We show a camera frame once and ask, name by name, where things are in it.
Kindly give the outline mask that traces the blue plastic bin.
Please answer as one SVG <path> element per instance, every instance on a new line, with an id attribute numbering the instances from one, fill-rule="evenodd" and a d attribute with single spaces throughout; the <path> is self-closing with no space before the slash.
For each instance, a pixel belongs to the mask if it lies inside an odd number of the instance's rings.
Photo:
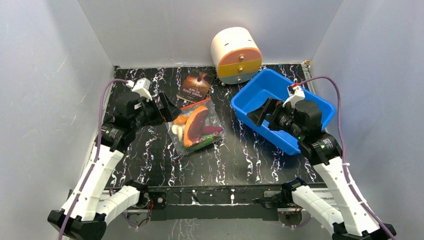
<path id="1" fill-rule="evenodd" d="M 289 97 L 288 87 L 293 84 L 293 81 L 267 68 L 253 77 L 231 100 L 231 106 L 235 110 L 235 115 L 242 123 L 246 124 L 249 128 L 288 155 L 301 153 L 297 138 L 283 130 L 269 130 L 269 122 L 266 120 L 263 121 L 261 126 L 255 126 L 247 117 L 247 113 L 258 109 L 268 98 L 274 98 L 283 103 Z M 304 100 L 315 102 L 317 107 L 321 110 L 321 124 L 322 130 L 324 131 L 336 114 L 335 106 L 307 89 L 303 88 L 303 91 L 305 95 Z M 330 153 L 325 153 L 327 156 L 342 155 L 341 144 L 338 144 L 335 139 L 323 140 L 319 145 L 318 148 L 322 148 L 323 152 L 330 151 Z M 333 150 L 327 150 L 330 145 L 333 145 Z"/>

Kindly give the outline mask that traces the white toy garlic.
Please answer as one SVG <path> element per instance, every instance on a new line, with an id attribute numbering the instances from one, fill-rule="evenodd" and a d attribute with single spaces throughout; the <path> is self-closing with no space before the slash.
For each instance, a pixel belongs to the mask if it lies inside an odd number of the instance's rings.
<path id="1" fill-rule="evenodd" d="M 173 124 L 171 127 L 171 132 L 177 136 L 179 142 L 183 142 L 185 124 Z"/>

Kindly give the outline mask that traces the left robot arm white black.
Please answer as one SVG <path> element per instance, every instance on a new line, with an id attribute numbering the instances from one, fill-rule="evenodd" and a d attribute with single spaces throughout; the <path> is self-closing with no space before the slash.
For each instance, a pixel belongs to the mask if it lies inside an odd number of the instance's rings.
<path id="1" fill-rule="evenodd" d="M 64 236 L 73 240 L 100 240 L 107 225 L 130 207 L 145 208 L 150 202 L 148 186 L 129 180 L 105 200 L 101 196 L 116 165 L 124 158 L 136 133 L 174 121 L 181 109 L 164 92 L 160 105 L 131 91 L 119 95 L 111 116 L 100 123 L 97 145 L 72 194 L 59 210 L 52 210 L 47 221 Z"/>

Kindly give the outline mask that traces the clear zip bag orange zipper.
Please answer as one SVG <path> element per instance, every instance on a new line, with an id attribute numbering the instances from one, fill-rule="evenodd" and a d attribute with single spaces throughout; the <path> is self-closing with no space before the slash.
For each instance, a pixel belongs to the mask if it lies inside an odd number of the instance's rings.
<path id="1" fill-rule="evenodd" d="M 225 130 L 210 97 L 181 108 L 181 114 L 166 123 L 178 155 L 184 156 L 225 137 Z"/>

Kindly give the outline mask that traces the dark red sweet potato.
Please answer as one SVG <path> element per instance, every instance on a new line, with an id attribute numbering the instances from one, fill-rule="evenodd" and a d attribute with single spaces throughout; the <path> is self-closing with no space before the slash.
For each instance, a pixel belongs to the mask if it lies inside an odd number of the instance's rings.
<path id="1" fill-rule="evenodd" d="M 199 139 L 202 136 L 202 128 L 204 127 L 204 123 L 206 120 L 206 117 L 208 116 L 209 111 L 208 110 L 202 110 L 193 112 L 190 117 L 192 118 L 191 124 L 188 128 L 188 138 L 192 142 L 195 142 L 197 139 Z"/>

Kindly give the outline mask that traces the magenta purple toy vegetable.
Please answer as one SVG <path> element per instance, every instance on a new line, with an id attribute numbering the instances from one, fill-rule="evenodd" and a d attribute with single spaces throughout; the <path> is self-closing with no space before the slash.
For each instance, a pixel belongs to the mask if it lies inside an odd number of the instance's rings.
<path id="1" fill-rule="evenodd" d="M 223 131 L 221 126 L 204 126 L 201 130 L 202 135 L 220 134 Z"/>

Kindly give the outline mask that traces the orange toy squash slice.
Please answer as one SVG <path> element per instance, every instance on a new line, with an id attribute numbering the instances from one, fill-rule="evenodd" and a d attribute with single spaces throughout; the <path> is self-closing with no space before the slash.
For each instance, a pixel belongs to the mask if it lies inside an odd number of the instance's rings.
<path id="1" fill-rule="evenodd" d="M 201 105 L 188 116 L 184 128 L 184 147 L 192 146 L 202 136 L 202 128 L 208 115 L 209 109 Z"/>

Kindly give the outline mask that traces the orange bumpy toy food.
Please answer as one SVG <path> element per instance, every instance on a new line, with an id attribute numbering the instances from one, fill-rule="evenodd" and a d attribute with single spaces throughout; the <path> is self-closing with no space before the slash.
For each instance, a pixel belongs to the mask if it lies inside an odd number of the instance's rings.
<path id="1" fill-rule="evenodd" d="M 185 125 L 186 122 L 188 121 L 188 116 L 184 116 L 184 115 L 179 115 L 174 121 L 173 124 L 176 125 Z"/>

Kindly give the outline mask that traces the green toy pepper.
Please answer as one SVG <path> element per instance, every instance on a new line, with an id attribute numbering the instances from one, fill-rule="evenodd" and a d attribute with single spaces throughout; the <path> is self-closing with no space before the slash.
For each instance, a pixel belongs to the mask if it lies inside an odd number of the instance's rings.
<path id="1" fill-rule="evenodd" d="M 210 135 L 204 135 L 202 138 L 199 139 L 194 145 L 187 147 L 186 149 L 189 151 L 197 151 L 199 149 L 202 149 L 210 144 L 215 143 L 216 141 L 220 140 L 222 138 L 219 134 L 210 134 Z"/>

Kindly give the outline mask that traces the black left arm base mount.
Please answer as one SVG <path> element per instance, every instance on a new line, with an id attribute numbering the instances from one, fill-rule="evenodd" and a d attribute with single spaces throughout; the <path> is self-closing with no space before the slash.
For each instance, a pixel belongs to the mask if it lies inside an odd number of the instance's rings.
<path id="1" fill-rule="evenodd" d="M 126 186 L 126 188 L 122 188 L 111 195 L 108 202 L 114 207 L 113 210 L 110 210 L 110 213 L 115 213 L 117 216 L 127 216 L 132 212 L 145 211 L 147 216 L 151 217 L 153 210 L 164 210 L 166 208 L 167 194 Z"/>

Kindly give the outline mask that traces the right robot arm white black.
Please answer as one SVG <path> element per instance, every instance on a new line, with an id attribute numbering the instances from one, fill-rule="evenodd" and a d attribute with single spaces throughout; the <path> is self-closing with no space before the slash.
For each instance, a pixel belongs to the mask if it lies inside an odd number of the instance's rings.
<path id="1" fill-rule="evenodd" d="M 300 178 L 283 184 L 282 202 L 288 207 L 299 205 L 325 228 L 333 240 L 393 240 L 396 231 L 382 223 L 365 200 L 360 199 L 337 140 L 322 129 L 322 112 L 311 100 L 295 104 L 268 98 L 258 109 L 247 114 L 256 125 L 268 122 L 271 131 L 293 136 L 300 153 L 307 158 L 324 180 L 337 207 L 331 206 Z"/>

